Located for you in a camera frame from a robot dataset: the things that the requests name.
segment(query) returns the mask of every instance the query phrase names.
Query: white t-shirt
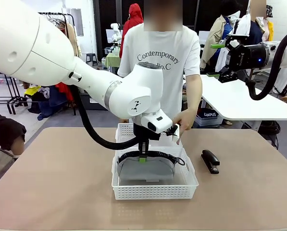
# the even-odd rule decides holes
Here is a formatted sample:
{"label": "white t-shirt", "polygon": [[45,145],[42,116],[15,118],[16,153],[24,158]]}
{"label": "white t-shirt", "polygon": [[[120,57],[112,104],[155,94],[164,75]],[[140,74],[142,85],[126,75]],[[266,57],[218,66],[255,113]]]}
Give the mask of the white t-shirt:
{"label": "white t-shirt", "polygon": [[183,31],[148,32],[139,24],[125,36],[118,75],[127,76],[139,62],[158,65],[163,71],[161,107],[174,119],[182,108],[183,71],[200,74],[200,50],[197,33],[186,26]]}

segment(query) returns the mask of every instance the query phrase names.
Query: storage basket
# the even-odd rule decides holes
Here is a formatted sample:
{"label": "storage basket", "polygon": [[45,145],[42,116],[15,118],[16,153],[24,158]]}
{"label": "storage basket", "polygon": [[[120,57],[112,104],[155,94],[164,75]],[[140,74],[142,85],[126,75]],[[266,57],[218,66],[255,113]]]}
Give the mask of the storage basket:
{"label": "storage basket", "polygon": [[199,185],[195,169],[190,158],[181,147],[151,147],[151,151],[160,151],[182,158],[186,165],[176,164],[173,180],[146,182],[144,180],[121,180],[117,173],[117,161],[127,152],[136,151],[129,148],[116,151],[112,161],[112,187],[116,200],[151,200],[151,199],[191,199]]}
{"label": "storage basket", "polygon": [[[115,133],[117,143],[128,141],[135,137],[133,133],[134,124],[118,124],[118,129]],[[179,145],[172,141],[172,136],[161,134],[159,141],[150,141],[150,147],[183,147],[182,142]]]}

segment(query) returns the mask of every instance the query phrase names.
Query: white table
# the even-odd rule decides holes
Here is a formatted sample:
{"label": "white table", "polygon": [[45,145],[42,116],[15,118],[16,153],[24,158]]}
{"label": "white table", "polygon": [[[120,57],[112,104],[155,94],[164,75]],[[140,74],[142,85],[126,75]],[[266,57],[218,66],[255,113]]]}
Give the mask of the white table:
{"label": "white table", "polygon": [[246,84],[240,80],[221,83],[206,75],[201,75],[201,78],[203,99],[224,119],[254,121],[250,125],[256,131],[262,120],[287,120],[287,103],[271,95],[255,101],[249,96]]}

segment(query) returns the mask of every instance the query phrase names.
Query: stool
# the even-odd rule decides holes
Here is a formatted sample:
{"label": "stool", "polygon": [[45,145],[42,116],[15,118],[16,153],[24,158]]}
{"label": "stool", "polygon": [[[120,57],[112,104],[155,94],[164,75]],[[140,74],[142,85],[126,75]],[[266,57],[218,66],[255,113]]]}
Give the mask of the stool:
{"label": "stool", "polygon": [[96,58],[96,54],[95,53],[88,53],[86,56],[86,64],[92,62],[92,66],[97,65],[97,58]]}

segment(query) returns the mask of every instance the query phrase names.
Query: red jacket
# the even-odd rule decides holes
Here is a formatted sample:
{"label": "red jacket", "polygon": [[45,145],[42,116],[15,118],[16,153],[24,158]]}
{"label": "red jacket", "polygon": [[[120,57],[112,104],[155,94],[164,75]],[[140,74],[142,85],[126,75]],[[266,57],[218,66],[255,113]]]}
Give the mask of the red jacket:
{"label": "red jacket", "polygon": [[137,3],[131,4],[129,7],[130,19],[125,23],[123,28],[122,43],[120,49],[120,58],[122,58],[124,38],[128,30],[138,24],[143,23],[142,12]]}

